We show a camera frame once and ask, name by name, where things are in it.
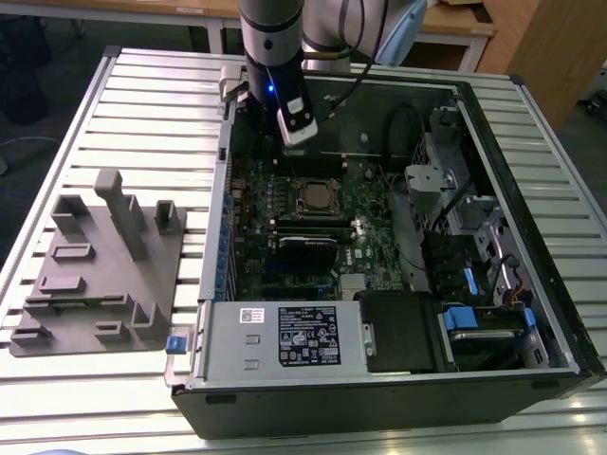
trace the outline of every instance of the capacitor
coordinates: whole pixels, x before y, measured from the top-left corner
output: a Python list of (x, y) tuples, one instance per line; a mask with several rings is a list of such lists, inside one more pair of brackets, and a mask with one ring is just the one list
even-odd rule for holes
[(367, 168), (364, 172), (364, 179), (367, 182), (370, 182), (371, 180), (373, 180), (376, 176), (376, 173), (373, 172), (373, 169), (371, 168)]

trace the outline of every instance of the slotted metal surface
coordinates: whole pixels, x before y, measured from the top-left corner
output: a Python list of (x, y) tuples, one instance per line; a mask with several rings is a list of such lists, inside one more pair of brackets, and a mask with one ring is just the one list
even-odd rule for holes
[[(117, 59), (101, 64), (64, 144), (64, 156), (58, 158), (56, 178), (48, 180), (42, 202), (34, 207), (38, 215), (28, 217), (31, 226), (24, 227), (22, 243), (18, 240), (9, 258), (13, 266), (3, 271), (9, 286), (0, 306), (0, 452), (70, 448), (90, 454), (209, 449), (282, 453), (287, 446), (290, 452), (318, 453), (605, 451), (607, 384), (566, 400), (540, 403), (499, 425), (207, 442), (196, 438), (170, 398), (162, 377), (163, 352), (10, 356), (11, 330), (52, 238), (50, 206), (59, 193), (81, 194), (87, 203), (100, 204), (92, 185), (104, 166), (122, 170), (125, 188), (142, 206), (173, 199), (187, 208), (172, 324), (194, 323), (219, 132), (217, 80), (221, 66), (233, 62), (240, 60), (124, 49)], [(605, 219), (524, 89), (502, 76), (375, 72), (469, 81), (592, 340), (601, 356), (607, 356)], [(176, 372), (187, 371), (188, 362), (180, 357)]]

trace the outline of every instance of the warning label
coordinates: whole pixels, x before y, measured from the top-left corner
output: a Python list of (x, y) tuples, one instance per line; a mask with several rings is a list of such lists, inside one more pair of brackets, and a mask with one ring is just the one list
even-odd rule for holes
[(278, 341), (284, 367), (340, 365), (336, 307), (280, 307)]

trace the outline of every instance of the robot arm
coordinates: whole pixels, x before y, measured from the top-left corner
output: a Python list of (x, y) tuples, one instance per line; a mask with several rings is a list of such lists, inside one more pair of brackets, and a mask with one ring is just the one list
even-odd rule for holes
[(276, 112), (286, 146), (318, 133), (302, 71), (302, 42), (321, 51), (324, 60), (339, 58), (347, 44), (359, 44), (359, 51), (381, 64), (394, 66), (405, 58), (421, 28), (426, 0), (384, 1), (385, 17), (377, 0), (240, 0), (249, 91)]

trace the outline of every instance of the cpu socket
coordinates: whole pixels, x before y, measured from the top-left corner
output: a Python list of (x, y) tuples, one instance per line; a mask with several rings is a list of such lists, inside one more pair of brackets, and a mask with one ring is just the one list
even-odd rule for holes
[(293, 182), (296, 216), (299, 218), (340, 218), (340, 184), (334, 179), (305, 179)]

